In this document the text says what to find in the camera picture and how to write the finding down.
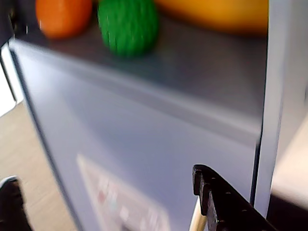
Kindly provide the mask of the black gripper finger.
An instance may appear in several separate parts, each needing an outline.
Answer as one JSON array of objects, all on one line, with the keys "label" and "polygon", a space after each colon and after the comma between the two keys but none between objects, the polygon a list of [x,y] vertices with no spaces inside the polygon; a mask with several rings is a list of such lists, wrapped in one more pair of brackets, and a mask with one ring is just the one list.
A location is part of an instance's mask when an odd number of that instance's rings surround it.
[{"label": "black gripper finger", "polygon": [[198,196],[193,231],[276,230],[216,171],[197,164],[192,172],[193,193]]},{"label": "black gripper finger", "polygon": [[24,208],[19,179],[9,176],[0,181],[0,230],[32,231]]}]

